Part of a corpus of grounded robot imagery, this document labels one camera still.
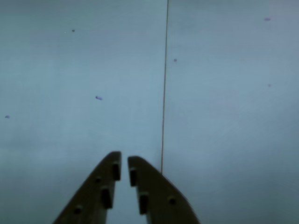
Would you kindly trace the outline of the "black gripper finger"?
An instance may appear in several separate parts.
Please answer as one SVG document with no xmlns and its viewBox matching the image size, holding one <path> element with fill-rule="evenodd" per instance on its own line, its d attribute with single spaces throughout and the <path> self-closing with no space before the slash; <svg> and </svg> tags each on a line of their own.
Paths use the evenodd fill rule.
<svg viewBox="0 0 299 224">
<path fill-rule="evenodd" d="M 55 224 L 105 224 L 121 179 L 121 152 L 107 154 L 58 215 Z"/>
<path fill-rule="evenodd" d="M 140 215 L 149 224 L 199 224 L 183 194 L 149 162 L 128 157 L 131 187 L 136 188 Z"/>
</svg>

